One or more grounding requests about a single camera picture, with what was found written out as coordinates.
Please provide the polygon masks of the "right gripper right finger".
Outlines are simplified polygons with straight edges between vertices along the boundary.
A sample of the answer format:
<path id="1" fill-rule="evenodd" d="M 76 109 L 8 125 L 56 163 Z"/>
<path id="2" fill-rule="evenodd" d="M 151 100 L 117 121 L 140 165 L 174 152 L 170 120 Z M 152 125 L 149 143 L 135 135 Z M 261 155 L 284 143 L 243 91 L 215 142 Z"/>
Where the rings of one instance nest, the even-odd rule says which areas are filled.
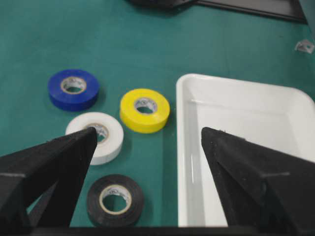
<path id="1" fill-rule="evenodd" d="M 209 127 L 201 144 L 229 225 L 314 227 L 313 162 Z"/>

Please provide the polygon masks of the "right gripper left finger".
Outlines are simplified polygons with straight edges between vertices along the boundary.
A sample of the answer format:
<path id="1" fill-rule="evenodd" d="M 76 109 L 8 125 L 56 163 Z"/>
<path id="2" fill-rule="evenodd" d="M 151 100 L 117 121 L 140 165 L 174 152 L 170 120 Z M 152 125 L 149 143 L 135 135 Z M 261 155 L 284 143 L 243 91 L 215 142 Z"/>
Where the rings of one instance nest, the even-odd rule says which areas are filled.
<path id="1" fill-rule="evenodd" d="M 97 145 L 93 127 L 0 158 L 0 226 L 68 227 Z"/>

